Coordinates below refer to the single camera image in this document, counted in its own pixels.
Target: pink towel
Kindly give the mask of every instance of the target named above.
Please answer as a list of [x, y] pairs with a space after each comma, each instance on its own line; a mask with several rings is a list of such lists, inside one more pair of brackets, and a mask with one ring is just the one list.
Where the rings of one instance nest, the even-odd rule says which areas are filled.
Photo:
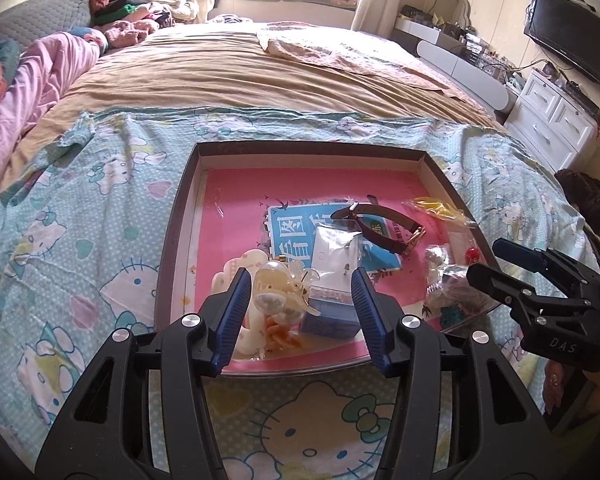
[[12, 85], [0, 102], [0, 180], [16, 142], [100, 57], [94, 43], [57, 32], [34, 41], [20, 58]]

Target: television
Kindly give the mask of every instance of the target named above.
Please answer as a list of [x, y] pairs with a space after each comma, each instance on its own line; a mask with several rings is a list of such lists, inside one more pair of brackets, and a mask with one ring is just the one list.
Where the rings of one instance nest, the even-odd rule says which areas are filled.
[[571, 0], [531, 0], [525, 34], [600, 84], [600, 18]]

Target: white dresser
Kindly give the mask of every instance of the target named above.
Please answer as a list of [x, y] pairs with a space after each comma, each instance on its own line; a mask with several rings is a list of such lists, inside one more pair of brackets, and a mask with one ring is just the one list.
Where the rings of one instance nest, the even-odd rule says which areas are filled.
[[582, 170], [600, 143], [596, 120], [536, 70], [504, 126], [552, 173]]

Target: red bead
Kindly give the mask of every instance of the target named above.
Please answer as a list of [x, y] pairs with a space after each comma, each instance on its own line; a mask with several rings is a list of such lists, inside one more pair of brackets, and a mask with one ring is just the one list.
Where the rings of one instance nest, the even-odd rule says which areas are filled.
[[480, 249], [477, 247], [469, 247], [464, 254], [464, 259], [467, 265], [476, 264], [480, 261]]

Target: silver screw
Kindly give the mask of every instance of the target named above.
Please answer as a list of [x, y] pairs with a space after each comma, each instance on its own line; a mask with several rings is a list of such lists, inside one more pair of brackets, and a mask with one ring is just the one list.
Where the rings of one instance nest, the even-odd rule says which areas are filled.
[[198, 314], [187, 314], [182, 318], [182, 324], [189, 327], [198, 325], [200, 321], [202, 321], [202, 319]]
[[126, 328], [119, 328], [113, 334], [111, 334], [111, 338], [116, 343], [125, 341], [126, 339], [128, 339], [128, 337], [129, 337], [129, 330], [127, 330]]
[[482, 330], [476, 330], [471, 334], [471, 337], [474, 338], [475, 342], [480, 343], [481, 345], [489, 342], [489, 334], [483, 332]]
[[404, 316], [402, 324], [407, 328], [417, 328], [420, 326], [420, 319], [415, 316]]

